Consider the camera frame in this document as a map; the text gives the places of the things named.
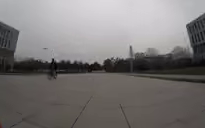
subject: distant building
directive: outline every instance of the distant building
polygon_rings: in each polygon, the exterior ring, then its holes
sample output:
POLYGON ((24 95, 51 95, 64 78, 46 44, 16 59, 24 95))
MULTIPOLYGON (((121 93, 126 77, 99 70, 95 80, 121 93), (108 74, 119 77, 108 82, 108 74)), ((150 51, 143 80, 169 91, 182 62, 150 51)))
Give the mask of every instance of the distant building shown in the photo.
POLYGON ((0 22, 0 70, 12 68, 19 31, 0 22))
POLYGON ((194 60, 205 60, 205 13, 187 24, 194 60))

